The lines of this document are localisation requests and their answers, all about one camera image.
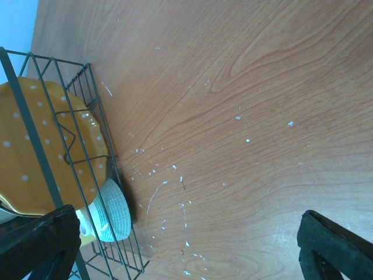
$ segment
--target wooden table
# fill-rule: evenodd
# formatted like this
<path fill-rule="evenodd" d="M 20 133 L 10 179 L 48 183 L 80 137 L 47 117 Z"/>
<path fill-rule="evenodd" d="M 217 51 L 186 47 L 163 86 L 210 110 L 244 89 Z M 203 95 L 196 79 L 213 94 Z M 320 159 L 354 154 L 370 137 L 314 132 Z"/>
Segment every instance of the wooden table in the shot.
<path fill-rule="evenodd" d="M 40 0 L 32 50 L 93 64 L 140 279 L 302 279 L 307 209 L 373 241 L 372 30 L 370 1 Z"/>

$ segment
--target black metal rack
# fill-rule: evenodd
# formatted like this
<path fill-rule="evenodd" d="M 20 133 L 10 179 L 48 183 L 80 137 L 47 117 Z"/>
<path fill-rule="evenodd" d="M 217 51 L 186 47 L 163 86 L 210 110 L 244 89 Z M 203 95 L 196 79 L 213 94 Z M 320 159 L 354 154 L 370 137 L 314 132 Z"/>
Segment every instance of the black metal rack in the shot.
<path fill-rule="evenodd" d="M 6 77 L 10 86 L 13 90 L 13 94 L 15 100 L 17 102 L 20 115 L 23 119 L 23 122 L 26 126 L 27 133 L 29 135 L 30 141 L 34 148 L 35 154 L 37 156 L 37 160 L 41 167 L 45 182 L 49 188 L 51 193 L 52 200 L 56 206 L 56 208 L 60 208 L 63 206 L 62 199 L 60 197 L 56 182 L 53 177 L 52 170 L 48 163 L 47 157 L 43 150 L 38 132 L 32 120 L 32 116 L 30 114 L 30 110 L 27 106 L 26 99 L 22 93 L 21 87 L 19 85 L 17 75 L 15 74 L 14 68 L 12 63 L 9 59 L 9 55 L 17 55 L 24 57 L 24 63 L 20 70 L 18 76 L 22 76 L 25 72 L 25 69 L 29 68 L 29 73 L 33 72 L 35 77 L 31 76 L 31 78 L 37 78 L 43 87 L 43 91 L 48 101 L 49 108 L 51 110 L 55 125 L 58 128 L 59 136 L 61 138 L 61 142 L 65 148 L 65 156 L 64 159 L 67 164 L 71 166 L 74 178 L 76 180 L 76 187 L 79 189 L 80 194 L 83 198 L 83 202 L 85 204 L 86 209 L 88 210 L 88 204 L 85 199 L 84 193 L 82 191 L 81 184 L 79 182 L 79 177 L 76 174 L 74 165 L 81 162 L 86 162 L 88 164 L 90 174 L 92 176 L 93 181 L 95 182 L 95 187 L 97 190 L 97 195 L 100 198 L 101 202 L 103 203 L 103 199 L 100 193 L 100 188 L 98 187 L 97 180 L 95 178 L 92 166 L 90 161 L 94 160 L 99 157 L 106 157 L 107 159 L 107 168 L 108 168 L 108 176 L 112 178 L 122 189 L 123 185 L 122 180 L 119 175 L 117 163 L 115 160 L 115 153 L 114 153 L 114 145 L 112 144 L 112 139 L 110 137 L 110 133 L 108 130 L 107 121 L 104 116 L 103 106 L 101 100 L 98 95 L 97 85 L 94 80 L 93 71 L 90 64 L 81 64 L 73 61 L 67 61 L 62 59 L 56 59 L 54 57 L 44 57 L 40 55 L 34 55 L 32 52 L 29 53 L 22 53 L 16 51 L 9 51 L 2 47 L 0 47 L 0 60 L 1 64 L 5 70 Z M 69 73 L 73 74 L 73 78 L 69 80 L 68 83 L 65 82 L 63 78 L 63 74 L 61 71 L 61 66 L 64 65 L 63 71 L 69 75 Z M 53 105 L 51 103 L 50 96 L 48 94 L 47 88 L 44 83 L 45 77 L 48 76 L 48 79 L 52 77 L 55 79 L 54 82 L 58 82 L 64 89 L 64 94 L 66 97 L 67 104 L 69 106 L 69 111 L 55 111 Z M 97 121 L 100 123 L 102 134 L 104 135 L 105 141 L 108 146 L 109 155 L 102 155 L 99 157 L 89 158 L 87 150 L 85 148 L 85 143 L 82 139 L 82 135 L 79 131 L 79 127 L 75 118 L 75 113 L 81 110 L 73 110 L 68 91 L 75 94 L 75 96 L 81 98 L 85 105 L 87 106 L 87 111 L 92 113 Z M 77 134 L 75 135 L 72 131 L 68 130 L 66 127 L 61 125 L 58 121 L 57 115 L 58 114 L 71 114 L 73 119 L 73 123 L 75 125 Z M 64 141 L 64 134 L 63 131 L 72 134 L 73 142 L 68 146 Z M 74 143 L 80 143 L 83 147 L 85 158 L 79 161 L 73 162 L 70 156 L 70 149 Z M 104 209 L 105 215 L 107 220 L 109 221 L 109 227 L 111 229 L 112 235 L 114 236 L 115 242 L 106 243 L 102 241 L 95 241 L 92 243 L 92 257 L 88 260 L 84 260 L 82 254 L 78 252 L 76 257 L 76 265 L 74 265 L 74 269 L 72 270 L 69 279 L 90 279 L 88 270 L 94 269 L 96 271 L 101 272 L 103 275 L 108 276 L 110 279 L 117 279 L 115 277 L 115 273 L 118 271 L 118 266 L 122 268 L 122 274 L 128 277 L 128 279 L 137 279 L 138 276 L 145 271 L 145 267 L 147 263 L 143 263 L 142 256 L 140 254 L 138 241 L 136 238 L 135 230 L 132 225 L 132 230 L 130 236 L 126 240 L 118 241 L 115 237 L 114 231 L 112 229 L 112 224 L 108 218 L 107 210 Z M 92 216 L 89 213 L 89 218 L 91 223 L 93 224 Z M 104 266 L 97 265 L 97 258 L 103 259 Z"/>

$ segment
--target metal wire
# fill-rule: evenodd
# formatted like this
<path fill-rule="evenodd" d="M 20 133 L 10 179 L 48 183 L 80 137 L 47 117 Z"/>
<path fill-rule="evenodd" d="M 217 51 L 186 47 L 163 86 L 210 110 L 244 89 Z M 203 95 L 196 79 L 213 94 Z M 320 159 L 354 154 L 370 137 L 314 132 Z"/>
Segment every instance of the metal wire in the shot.
<path fill-rule="evenodd" d="M 87 204 L 86 198 L 84 196 L 84 192 L 82 190 L 81 183 L 79 181 L 79 176 L 76 174 L 75 167 L 74 167 L 75 164 L 82 163 L 82 162 L 87 163 L 88 168 L 90 170 L 91 177 L 93 179 L 93 183 L 94 183 L 96 191 L 97 191 L 97 197 L 100 199 L 101 203 L 104 205 L 104 209 L 103 209 L 104 214 L 105 214 L 106 219 L 108 220 L 108 225 L 109 225 L 111 233 L 114 237 L 114 242 L 105 243 L 105 242 L 101 242 L 99 240 L 96 241 L 95 244 L 97 244 L 98 251 L 96 251 L 96 246 L 92 243 L 93 256 L 89 260 L 84 261 L 83 264 L 86 265 L 87 267 L 93 268 L 96 271 L 101 272 L 103 275 L 109 277 L 110 279 L 117 279 L 116 277 L 113 276 L 112 269 L 111 269 L 111 264 L 112 263 L 113 264 L 115 264 L 115 263 L 116 264 L 121 264 L 124 271 L 125 271 L 125 274 L 128 277 L 128 279 L 130 279 L 130 280 L 137 279 L 140 274 L 144 273 L 145 267 L 148 265 L 149 262 L 147 262 L 145 265 L 143 264 L 142 256 L 140 254 L 140 249 L 139 249 L 139 245 L 138 245 L 138 241 L 137 241 L 137 238 L 136 238 L 136 234 L 135 234 L 135 230 L 133 228 L 133 225 L 131 227 L 131 234 L 128 237 L 129 246 L 126 246 L 126 244 L 123 240 L 120 241 L 121 244 L 119 244 L 119 241 L 117 240 L 117 237 L 115 236 L 115 232 L 113 230 L 113 226 L 111 224 L 111 221 L 109 219 L 109 215 L 108 215 L 107 209 L 105 207 L 105 203 L 104 203 L 103 198 L 101 196 L 100 187 L 97 183 L 96 177 L 95 177 L 94 172 L 93 172 L 92 164 L 91 164 L 92 160 L 105 157 L 107 159 L 107 168 L 108 168 L 109 173 L 112 175 L 112 178 L 114 179 L 114 181 L 116 181 L 118 183 L 121 190 L 123 191 L 122 181 L 121 181 L 121 178 L 119 176 L 119 170 L 118 170 L 118 166 L 117 166 L 117 163 L 116 163 L 116 160 L 115 160 L 114 146 L 112 144 L 112 140 L 111 140 L 111 137 L 110 137 L 110 134 L 109 134 L 109 131 L 108 131 L 108 125 L 107 125 L 107 122 L 106 122 L 106 119 L 105 119 L 105 116 L 104 116 L 104 113 L 103 113 L 102 103 L 101 103 L 101 100 L 100 100 L 99 95 L 98 95 L 97 85 L 95 83 L 94 76 L 93 76 L 93 71 L 91 69 L 90 64 L 85 64 L 84 65 L 84 64 L 77 63 L 77 62 L 72 62 L 72 61 L 67 61 L 67 60 L 62 60 L 62 59 L 56 59 L 56 58 L 53 58 L 53 57 L 43 57 L 43 56 L 40 56 L 40 55 L 34 55 L 32 52 L 22 53 L 22 52 L 9 51 L 9 50 L 5 50 L 5 51 L 8 54 L 21 55 L 21 56 L 25 57 L 23 66 L 20 70 L 20 74 L 19 74 L 20 76 L 24 73 L 24 70 L 26 69 L 27 65 L 31 62 L 33 63 L 33 66 L 35 67 L 35 70 L 37 72 L 37 78 L 41 82 L 45 97 L 47 98 L 47 102 L 48 102 L 49 108 L 51 110 L 51 114 L 53 116 L 54 122 L 55 122 L 56 127 L 57 127 L 58 132 L 59 132 L 59 136 L 61 138 L 62 144 L 63 144 L 64 149 L 65 149 L 65 156 L 64 156 L 65 162 L 66 162 L 66 164 L 69 164 L 71 166 L 71 170 L 72 170 L 72 173 L 73 173 L 73 176 L 75 178 L 76 185 L 77 185 L 76 187 L 80 191 L 80 194 L 82 196 L 84 205 L 87 209 L 88 216 L 89 216 L 89 219 L 90 219 L 92 225 L 94 224 L 93 219 L 92 219 L 92 215 L 91 215 L 91 213 L 88 209 L 88 204 Z M 40 70 L 40 67 L 39 67 L 39 64 L 38 64 L 37 60 L 43 60 L 43 61 L 47 62 L 42 70 Z M 73 76 L 73 78 L 67 84 L 64 82 L 59 64 L 74 65 L 76 67 L 79 67 L 76 74 Z M 44 74 L 48 71 L 56 71 L 57 72 L 59 82 L 60 82 L 60 84 L 61 84 L 61 86 L 64 90 L 64 94 L 65 94 L 65 97 L 66 97 L 66 102 L 67 102 L 67 105 L 69 107 L 68 111 L 55 111 L 54 110 L 51 98 L 49 96 L 49 93 L 47 91 L 47 88 L 45 86 L 44 79 L 43 79 Z M 70 101 L 70 98 L 69 98 L 69 95 L 68 95 L 68 90 L 71 91 L 71 89 L 72 89 L 72 92 L 75 96 L 77 96 L 77 97 L 79 97 L 83 100 L 83 102 L 87 106 L 87 109 L 74 110 L 72 108 L 72 104 L 71 104 L 71 101 Z M 108 156 L 107 155 L 98 155 L 98 156 L 95 156 L 95 157 L 89 157 L 88 156 L 88 152 L 86 150 L 85 143 L 83 142 L 82 134 L 79 130 L 78 122 L 76 121 L 76 117 L 75 117 L 75 113 L 81 112 L 81 111 L 90 111 L 91 113 L 93 113 L 95 115 L 97 121 L 100 123 L 101 131 L 104 135 L 104 138 L 105 138 L 106 143 L 107 143 L 108 148 L 109 148 L 109 155 Z M 62 124 L 59 123 L 57 116 L 59 114 L 62 114 L 62 113 L 71 114 L 76 133 L 74 133 L 73 131 L 71 131 L 70 129 L 68 129 L 67 127 L 64 127 Z M 65 132 L 67 132 L 67 133 L 69 133 L 73 136 L 73 140 L 69 145 L 66 144 L 66 142 L 64 140 L 64 133 L 62 131 L 65 131 Z M 83 153 L 84 153 L 85 158 L 73 161 L 72 158 L 71 158 L 71 155 L 70 155 L 70 151 L 71 151 L 71 148 L 74 145 L 78 145 L 78 144 L 80 144 L 81 147 L 83 148 Z M 57 191 L 57 188 L 56 188 L 56 190 L 51 190 L 51 195 L 52 196 L 53 196 L 53 191 Z M 94 230 L 95 235 L 98 236 L 97 230 L 94 226 L 93 226 L 93 230 Z M 104 259 L 104 263 L 105 263 L 107 271 L 103 271 L 99 267 L 96 267 L 95 265 L 92 264 L 92 261 L 95 260 L 97 257 L 100 257 L 100 258 Z M 85 271 L 86 271 L 85 269 L 83 269 L 83 271 L 80 271 L 81 270 L 81 265 L 82 265 L 81 261 L 80 261 L 80 264 L 78 264 L 78 261 L 77 261 L 77 266 L 78 266 L 79 272 L 78 271 L 72 271 L 70 277 L 75 276 L 75 277 L 79 277 L 82 280 L 89 279 L 89 277 L 86 278 L 86 276 L 85 276 Z M 131 278 L 131 274 L 130 274 L 129 270 L 134 270 L 134 272 L 136 273 L 134 278 Z"/>

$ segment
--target yellow polka dot plate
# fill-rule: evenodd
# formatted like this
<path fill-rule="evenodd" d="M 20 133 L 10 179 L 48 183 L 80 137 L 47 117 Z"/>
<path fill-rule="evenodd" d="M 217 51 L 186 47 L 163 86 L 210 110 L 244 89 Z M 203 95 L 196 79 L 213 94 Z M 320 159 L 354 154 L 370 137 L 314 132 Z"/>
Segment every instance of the yellow polka dot plate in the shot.
<path fill-rule="evenodd" d="M 29 78 L 18 78 L 18 81 L 64 204 L 72 204 L 75 209 L 84 207 L 71 165 L 65 161 L 62 141 L 70 147 L 74 170 L 87 203 L 91 204 L 97 194 L 94 178 L 85 161 L 63 88 L 54 82 L 45 82 L 54 111 L 64 112 L 57 114 L 58 122 L 66 128 L 62 129 L 64 140 L 59 135 L 40 81 Z M 88 156 L 92 159 L 94 177 L 102 187 L 106 181 L 108 150 L 100 126 L 80 98 L 71 93 L 68 96 L 73 110 L 80 110 L 74 115 Z M 2 202 L 24 215 L 44 215 L 55 209 L 9 83 L 0 85 L 0 159 Z"/>

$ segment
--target plate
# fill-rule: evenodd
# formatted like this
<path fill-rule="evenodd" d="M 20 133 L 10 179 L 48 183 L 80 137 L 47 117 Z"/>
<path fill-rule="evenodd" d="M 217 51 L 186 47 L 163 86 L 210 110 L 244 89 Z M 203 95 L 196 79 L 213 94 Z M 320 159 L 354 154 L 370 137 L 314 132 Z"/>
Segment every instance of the plate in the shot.
<path fill-rule="evenodd" d="M 66 142 L 67 147 L 72 144 L 70 155 L 73 162 L 85 160 L 71 113 L 57 114 L 58 122 L 71 132 L 63 129 L 62 140 L 40 81 L 21 77 L 18 81 L 64 204 L 72 204 L 75 209 L 83 208 L 73 171 L 64 159 L 62 141 Z M 45 82 L 45 86 L 55 112 L 69 111 L 63 88 L 54 82 Z M 73 110 L 87 110 L 80 98 L 72 93 L 68 95 Z M 105 156 L 108 150 L 100 126 L 89 111 L 74 114 L 89 158 L 98 157 L 90 162 L 97 184 L 102 187 L 106 181 Z M 1 201 L 24 215 L 45 215 L 55 209 L 9 83 L 0 85 L 0 160 Z M 88 163 L 84 161 L 73 166 L 87 203 L 91 204 L 97 191 Z"/>

